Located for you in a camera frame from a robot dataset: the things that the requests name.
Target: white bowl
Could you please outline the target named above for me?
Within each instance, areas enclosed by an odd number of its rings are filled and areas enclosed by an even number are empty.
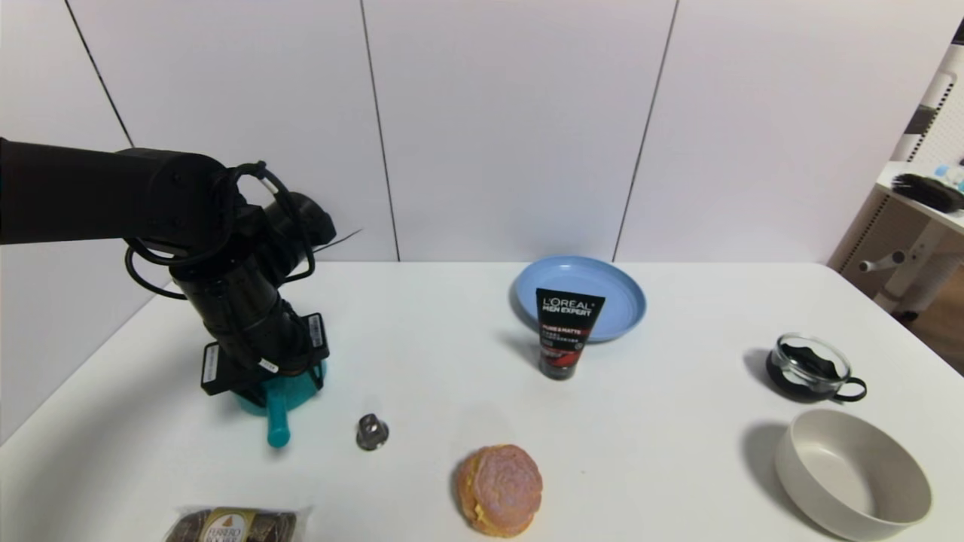
[[[930,486],[907,451],[866,421],[833,410],[796,417],[776,452],[793,502],[827,530],[880,540],[921,522]]]

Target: teal handle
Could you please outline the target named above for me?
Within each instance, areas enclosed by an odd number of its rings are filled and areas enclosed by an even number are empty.
[[[284,400],[284,380],[275,378],[264,385],[268,407],[268,444],[284,447],[291,440],[288,430],[288,406]]]

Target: gold label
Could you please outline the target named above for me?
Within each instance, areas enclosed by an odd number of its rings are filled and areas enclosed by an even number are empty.
[[[204,522],[199,542],[244,542],[257,510],[215,508]]]

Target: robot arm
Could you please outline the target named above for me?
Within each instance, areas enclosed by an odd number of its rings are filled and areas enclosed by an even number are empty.
[[[247,204],[237,189],[243,175],[273,187],[276,201]],[[321,315],[299,316],[278,287],[311,274],[312,247],[334,237],[328,213],[288,192],[263,162],[226,168],[186,152],[0,139],[0,244],[123,238],[135,280],[190,301],[217,340],[204,350],[215,360],[201,379],[209,394],[232,391],[264,406],[264,382],[306,371],[321,387],[319,366],[328,356]],[[134,253],[169,266],[184,295],[139,280]],[[305,258],[308,271],[289,277]]]
[[[186,152],[66,149],[0,139],[0,243],[140,238],[188,256],[230,233],[236,186]]]

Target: ferrero rocher package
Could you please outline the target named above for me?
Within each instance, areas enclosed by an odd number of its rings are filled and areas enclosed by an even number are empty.
[[[185,508],[165,542],[302,542],[308,510]]]

